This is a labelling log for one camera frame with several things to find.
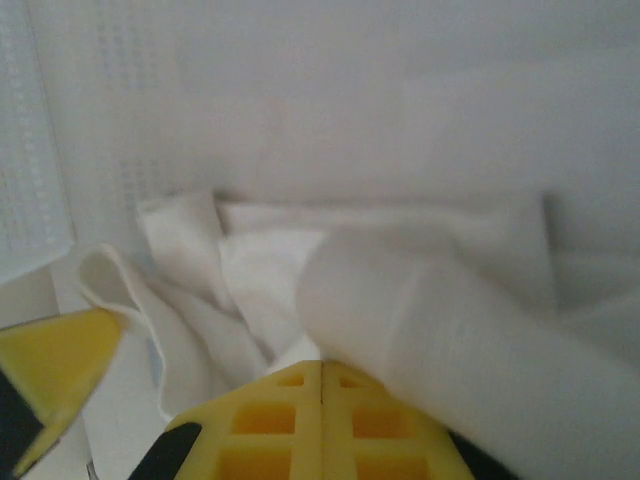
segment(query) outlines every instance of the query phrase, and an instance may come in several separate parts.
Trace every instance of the small holes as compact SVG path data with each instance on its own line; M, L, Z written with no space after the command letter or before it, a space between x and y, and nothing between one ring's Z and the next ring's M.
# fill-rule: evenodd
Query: small holes
M424 458L373 457L356 458L358 480L429 480L429 470Z
M290 474L290 451L224 450L215 480L289 480Z
M362 385L360 382L356 382L355 380L349 377L340 377L340 386L342 388L363 388L364 387L364 385Z
M301 387L304 385L304 375L300 373L284 378L278 382L278 385L281 387Z
M296 430L296 409L287 403L253 403L233 420L236 434L289 434Z
M353 412L355 438L406 438L412 429L400 410L359 407Z

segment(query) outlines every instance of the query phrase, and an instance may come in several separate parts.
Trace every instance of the folded white fabric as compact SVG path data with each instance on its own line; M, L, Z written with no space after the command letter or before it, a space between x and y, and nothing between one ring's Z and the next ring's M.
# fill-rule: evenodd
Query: folded white fabric
M325 237L322 230L264 230L219 242L231 297L271 360L304 333L295 305L297 280Z
M525 312L449 252L338 233L312 255L296 301L325 353L523 477L640 478L638 372Z
M542 198L538 194L391 204L221 203L218 214L229 236L269 228L327 231L361 227L378 229L385 242L410 251L428 250L434 243L447 244L529 308L556 307ZM259 245L258 241L251 243L253 247Z
M558 417L565 422L559 425L573 428L576 435L588 434L593 422L600 419L606 423L613 413L609 417L594 413L591 423L580 428L576 422L592 414L599 402L610 400L609 407L620 406L614 405L615 392L620 392L615 374L622 363L597 347L640 371L640 268L629 268L627 259L594 262L593 256L554 257L561 308L556 315L553 269L541 202L535 195L496 195L463 202L306 206L215 205L212 198L201 192L141 206L140 224L169 283L143 277L105 246L90 251L79 270L85 296L95 305L121 312L130 319L134 331L141 338L150 338L160 352L160 386L156 397L147 395L144 401L148 408L159 404L167 417L182 409L181 405L197 403L195 398L207 397L200 400L205 401L297 361L329 354L388 382L397 395L429 410L519 472L535 471L537 475L557 468L554 462L560 462L559 451L578 445L562 433L552 438L556 452L535 450L544 435L555 435L551 425ZM341 248L329 249L327 254L326 245L333 242L327 239L340 236L336 232L344 229L361 232L355 242L358 248L351 245L348 255ZM427 268L425 255L433 252L438 255L429 258L439 260L434 268ZM328 259L328 270L323 267L319 271L324 273L309 273L318 270L313 265L319 256ZM310 307L302 312L299 308L302 277L320 282L322 288L317 291L304 287L304 295L314 290L314 307L321 299L327 302L313 315ZM460 284L459 279L466 280ZM322 282L333 285L322 286ZM403 285L400 293L396 291L399 285ZM419 295L421 289L426 294ZM445 304L456 309L442 310ZM329 315L326 322L322 320L325 314ZM370 322L365 329L364 318ZM393 331L399 323L404 325L405 318L409 327ZM513 325L503 325L507 318L513 319ZM309 322L320 322L322 328L314 330ZM554 322L566 325L589 343L565 334L558 340ZM313 340L305 334L305 326ZM405 331L414 327L415 335ZM180 344L171 346L174 335ZM372 348L380 335L388 341L388 351ZM422 352L415 342L423 337L424 345L419 347L428 349L429 355L417 363L411 359L402 363L406 360L402 355ZM406 342L407 351L394 353L402 350L402 342ZM574 354L571 368L558 366ZM547 356L546 363L544 359L539 362L540 355ZM521 363L514 363L511 357ZM585 383L586 371L596 383L606 377L599 393ZM474 381L484 386L478 387ZM564 386L556 388L553 382ZM543 395L549 388L551 395ZM580 389L591 399L586 405L576 393ZM554 396L563 392L560 400ZM456 403L458 396L463 398ZM568 398L575 401L577 413L567 415ZM142 408L126 399L112 400L122 410ZM548 405L552 400L555 410ZM625 408L629 410L622 403L618 412ZM531 422L537 419L540 425L532 427L526 420L529 410ZM526 421L514 420L516 412L526 412L522 414ZM513 427L501 422L511 422ZM495 432L485 435L490 424L499 427L495 432L502 432L503 440L496 438ZM522 432L514 441L516 426L531 434L532 442L525 443ZM135 425L129 424L123 430L130 432L132 428ZM621 434L629 431L624 428ZM605 431L600 438L616 444L620 438L614 437ZM529 460L523 458L523 445L534 448L527 453ZM624 452L612 454L607 448L602 452L624 465L627 459L620 457ZM591 450L569 454L582 459L585 454L591 456Z

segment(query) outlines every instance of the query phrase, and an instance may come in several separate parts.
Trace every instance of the white surface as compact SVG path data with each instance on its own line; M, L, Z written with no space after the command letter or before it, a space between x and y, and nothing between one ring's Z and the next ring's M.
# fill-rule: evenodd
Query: white surface
M69 216L25 2L0 1L0 284L63 256Z
M640 7L30 0L82 244L135 204L533 187L564 247L640 249Z
M336 234L296 302L323 352L523 478L640 476L638 370L522 309L450 252Z
M0 328L58 313L51 273L41 268L0 285ZM24 480L87 480L89 442L79 418Z

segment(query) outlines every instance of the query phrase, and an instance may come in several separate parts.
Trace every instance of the white fabric fold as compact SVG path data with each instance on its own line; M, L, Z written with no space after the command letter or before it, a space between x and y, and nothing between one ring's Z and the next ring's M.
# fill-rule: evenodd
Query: white fabric fold
M191 327L226 385L238 388L264 375L267 361L244 323L166 282L150 280L149 286Z
M300 339L295 291L322 230L262 230L220 240L222 273L253 336L271 360Z
M554 267L559 322L640 372L640 259L572 252Z
M223 310L235 310L220 271L216 243L222 229L211 191L142 202L138 218L164 278Z
M227 235L268 228L373 228L384 241L410 251L446 244L529 308L556 308L540 195L530 192L457 200L268 205L221 203Z
M90 304L119 313L134 332L153 340L162 361L158 407L165 418L229 390L194 332L113 247L99 245L86 253L78 286Z

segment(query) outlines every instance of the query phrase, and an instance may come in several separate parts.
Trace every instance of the white tube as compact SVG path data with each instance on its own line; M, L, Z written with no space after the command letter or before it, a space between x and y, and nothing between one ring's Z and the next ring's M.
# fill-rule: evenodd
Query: white tube
M297 291L331 357L525 478L640 478L640 376L524 312L453 255L330 237Z

